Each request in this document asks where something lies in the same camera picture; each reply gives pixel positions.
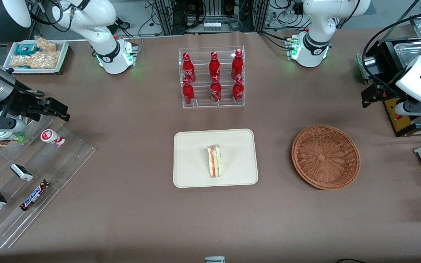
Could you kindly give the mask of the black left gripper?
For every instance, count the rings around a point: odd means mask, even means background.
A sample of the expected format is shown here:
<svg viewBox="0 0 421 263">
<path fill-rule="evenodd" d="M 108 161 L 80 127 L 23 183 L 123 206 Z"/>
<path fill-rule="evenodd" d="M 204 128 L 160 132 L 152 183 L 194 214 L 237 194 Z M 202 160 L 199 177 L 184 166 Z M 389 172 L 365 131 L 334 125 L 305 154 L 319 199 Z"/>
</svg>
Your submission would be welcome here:
<svg viewBox="0 0 421 263">
<path fill-rule="evenodd" d="M 361 106 L 363 108 L 369 107 L 371 104 L 381 102 L 385 97 L 385 107 L 395 107 L 398 103 L 408 101 L 409 95 L 398 88 L 395 84 L 381 83 L 372 84 L 361 92 Z"/>
</svg>

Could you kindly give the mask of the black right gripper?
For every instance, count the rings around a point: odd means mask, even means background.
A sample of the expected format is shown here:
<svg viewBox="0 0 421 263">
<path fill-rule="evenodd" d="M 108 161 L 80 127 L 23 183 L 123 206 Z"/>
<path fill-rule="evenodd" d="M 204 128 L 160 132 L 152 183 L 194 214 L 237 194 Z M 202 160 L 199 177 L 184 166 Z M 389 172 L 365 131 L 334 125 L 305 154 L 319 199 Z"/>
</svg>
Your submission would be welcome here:
<svg viewBox="0 0 421 263">
<path fill-rule="evenodd" d="M 0 102 L 0 112 L 30 118 L 36 122 L 40 121 L 41 114 L 68 122 L 70 120 L 68 107 L 52 97 L 42 100 L 44 96 L 45 93 L 41 91 L 37 93 L 13 91 Z"/>
</svg>

